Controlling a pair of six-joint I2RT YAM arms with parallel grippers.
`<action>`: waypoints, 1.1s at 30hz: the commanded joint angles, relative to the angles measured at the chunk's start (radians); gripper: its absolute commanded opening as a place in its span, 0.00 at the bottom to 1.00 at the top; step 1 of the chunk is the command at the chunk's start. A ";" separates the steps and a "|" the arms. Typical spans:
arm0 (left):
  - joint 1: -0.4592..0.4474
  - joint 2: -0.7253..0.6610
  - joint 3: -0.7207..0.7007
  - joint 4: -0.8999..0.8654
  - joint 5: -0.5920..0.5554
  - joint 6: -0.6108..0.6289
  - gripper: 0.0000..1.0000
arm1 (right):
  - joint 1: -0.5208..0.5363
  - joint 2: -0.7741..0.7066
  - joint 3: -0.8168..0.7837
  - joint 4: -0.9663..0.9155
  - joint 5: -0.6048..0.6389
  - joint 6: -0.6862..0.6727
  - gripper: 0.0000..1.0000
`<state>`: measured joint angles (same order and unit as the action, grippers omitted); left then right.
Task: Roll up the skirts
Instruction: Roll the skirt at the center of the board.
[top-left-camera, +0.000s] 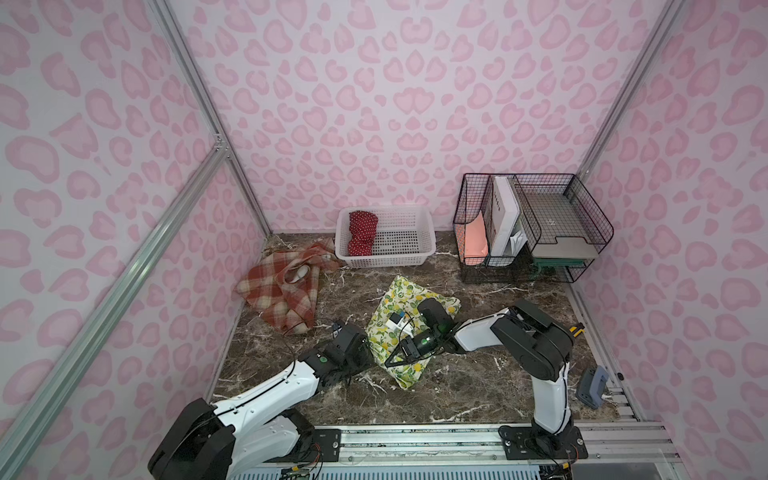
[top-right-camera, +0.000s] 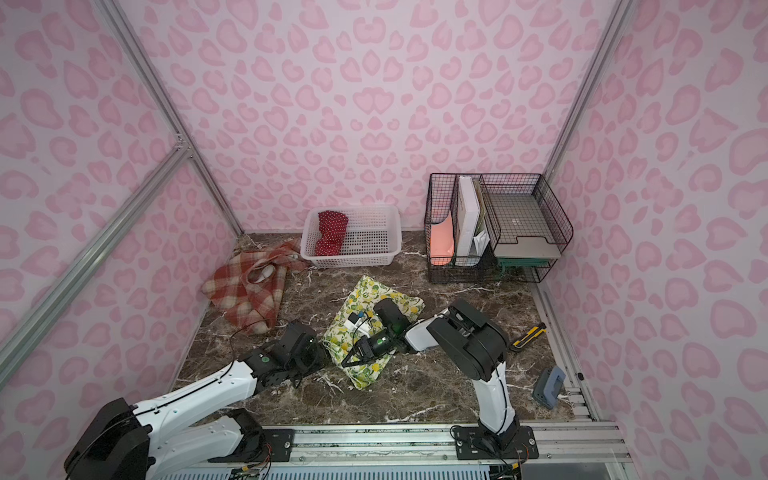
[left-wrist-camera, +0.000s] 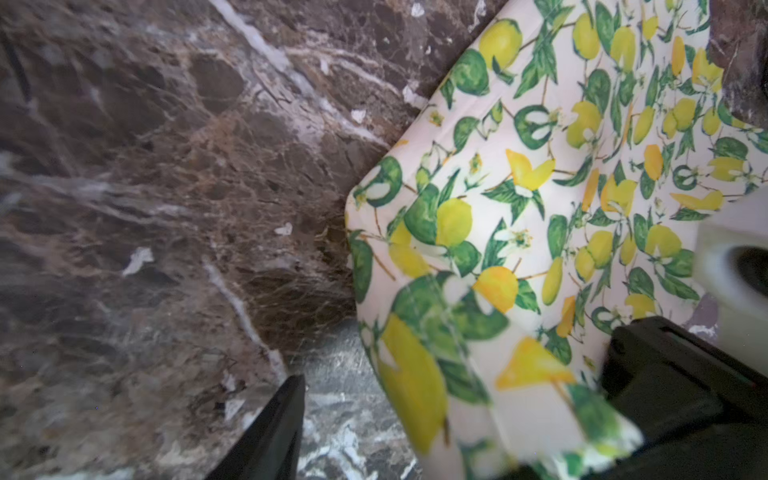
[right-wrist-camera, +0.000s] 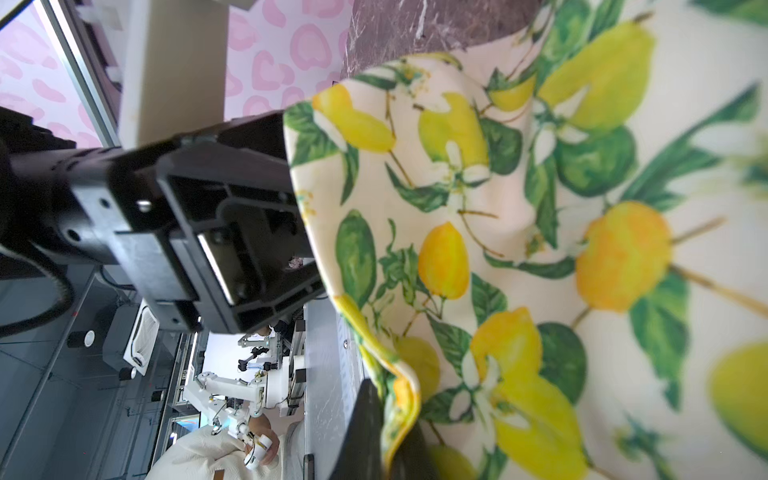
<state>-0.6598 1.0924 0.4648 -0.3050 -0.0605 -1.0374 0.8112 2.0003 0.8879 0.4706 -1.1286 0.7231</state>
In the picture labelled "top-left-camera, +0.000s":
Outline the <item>lemon print skirt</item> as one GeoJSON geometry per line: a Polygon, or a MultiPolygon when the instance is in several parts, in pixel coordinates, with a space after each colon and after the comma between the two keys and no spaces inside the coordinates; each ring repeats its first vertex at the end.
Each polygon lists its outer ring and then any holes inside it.
{"type": "Polygon", "coordinates": [[[461,308],[458,298],[437,294],[403,276],[397,276],[366,327],[366,335],[376,364],[384,368],[403,390],[413,387],[420,380],[430,360],[426,359],[413,365],[386,368],[384,362],[398,344],[395,335],[386,327],[386,321],[393,312],[400,310],[407,312],[413,319],[412,336],[415,336],[426,328],[417,306],[428,298],[439,301],[453,319],[461,308]]]}

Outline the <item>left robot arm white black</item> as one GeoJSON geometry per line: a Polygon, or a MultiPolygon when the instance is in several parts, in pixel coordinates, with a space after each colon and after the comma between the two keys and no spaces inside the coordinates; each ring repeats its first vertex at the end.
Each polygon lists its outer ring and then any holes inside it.
{"type": "Polygon", "coordinates": [[[154,479],[231,479],[268,460],[312,451],[314,428],[295,410],[326,387],[374,365],[365,331],[338,326],[332,338],[250,390],[187,404],[148,461],[154,479]]]}

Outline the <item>red polka dot skirt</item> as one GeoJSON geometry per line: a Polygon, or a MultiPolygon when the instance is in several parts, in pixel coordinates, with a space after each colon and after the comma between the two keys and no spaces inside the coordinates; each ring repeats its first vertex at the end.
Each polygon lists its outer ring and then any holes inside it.
{"type": "Polygon", "coordinates": [[[349,256],[371,256],[379,219],[368,211],[355,210],[349,213],[348,242],[349,256]]]}

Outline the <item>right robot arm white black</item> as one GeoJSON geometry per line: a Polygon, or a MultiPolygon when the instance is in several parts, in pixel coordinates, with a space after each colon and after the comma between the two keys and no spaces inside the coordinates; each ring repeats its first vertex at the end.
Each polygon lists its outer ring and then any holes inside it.
{"type": "Polygon", "coordinates": [[[466,354],[503,346],[532,380],[532,427],[557,437],[573,425],[567,377],[575,333],[527,299],[493,315],[459,324],[433,298],[417,310],[426,329],[400,340],[385,360],[387,368],[415,364],[442,353],[466,354]]]}

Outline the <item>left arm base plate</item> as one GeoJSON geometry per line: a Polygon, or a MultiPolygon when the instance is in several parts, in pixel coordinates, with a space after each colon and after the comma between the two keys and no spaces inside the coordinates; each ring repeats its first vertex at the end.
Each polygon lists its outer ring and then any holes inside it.
{"type": "Polygon", "coordinates": [[[311,463],[320,460],[330,463],[338,462],[341,434],[340,429],[326,428],[304,432],[288,453],[282,456],[273,456],[266,460],[266,463],[311,463]]]}

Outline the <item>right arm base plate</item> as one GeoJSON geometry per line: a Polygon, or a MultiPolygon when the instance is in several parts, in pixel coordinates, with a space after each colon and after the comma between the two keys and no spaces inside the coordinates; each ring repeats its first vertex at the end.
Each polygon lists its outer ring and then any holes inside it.
{"type": "Polygon", "coordinates": [[[589,458],[581,431],[567,425],[559,434],[552,434],[538,426],[498,428],[507,460],[578,461],[589,458]]]}

